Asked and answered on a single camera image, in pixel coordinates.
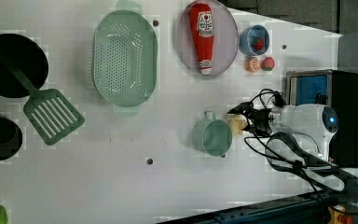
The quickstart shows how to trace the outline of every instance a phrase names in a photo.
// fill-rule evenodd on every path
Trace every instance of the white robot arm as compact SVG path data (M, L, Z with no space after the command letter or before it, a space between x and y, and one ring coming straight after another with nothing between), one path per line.
M245 131L269 137L266 157L275 170L298 175L336 195L340 203L358 207L358 169L341 169L328 160L330 141L338 130L336 112L326 105L286 105L278 92L269 93L278 100L275 107L254 109L253 100L265 94L261 91L228 114L244 115L252 122Z

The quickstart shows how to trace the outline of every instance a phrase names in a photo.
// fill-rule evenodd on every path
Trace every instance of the green strainer basket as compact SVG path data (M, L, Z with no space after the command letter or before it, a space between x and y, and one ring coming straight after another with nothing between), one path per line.
M94 37L95 86L113 105L134 107L156 87L158 42L149 22L119 10L107 15Z

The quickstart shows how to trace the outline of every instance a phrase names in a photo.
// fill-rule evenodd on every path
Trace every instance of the ketchup bottle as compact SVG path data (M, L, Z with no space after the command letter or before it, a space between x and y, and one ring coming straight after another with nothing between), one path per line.
M214 28L211 8L196 4L190 9L190 26L203 75L212 73Z

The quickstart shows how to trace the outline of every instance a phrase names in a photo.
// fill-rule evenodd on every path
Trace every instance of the spatula handle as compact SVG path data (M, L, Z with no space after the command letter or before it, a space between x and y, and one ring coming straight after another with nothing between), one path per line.
M11 57L2 50L0 50L0 61L21 83L21 85L30 93L30 95L33 95L34 91L38 91L38 89L30 81L30 79L28 79L28 77L21 71L21 69L13 62Z

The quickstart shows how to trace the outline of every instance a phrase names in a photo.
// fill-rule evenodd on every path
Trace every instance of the small blue bowl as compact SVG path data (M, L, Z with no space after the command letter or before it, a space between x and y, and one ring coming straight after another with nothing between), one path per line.
M261 37L264 46L260 50L255 50L251 44L256 39ZM261 25L254 25L244 30L240 35L240 50L243 54L248 56L257 56L264 54L269 49L269 32Z

